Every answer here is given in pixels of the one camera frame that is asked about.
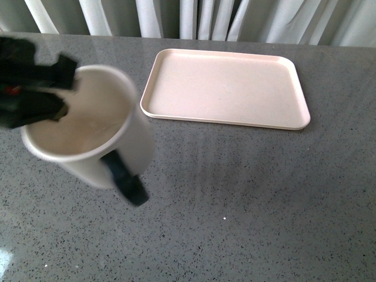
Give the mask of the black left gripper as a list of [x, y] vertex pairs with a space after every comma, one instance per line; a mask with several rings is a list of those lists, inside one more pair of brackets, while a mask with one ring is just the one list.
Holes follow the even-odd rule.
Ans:
[[58, 121], [68, 113], [67, 104], [50, 90], [72, 90], [78, 62], [60, 54], [54, 65], [36, 65], [35, 53], [26, 39], [1, 38], [1, 127]]

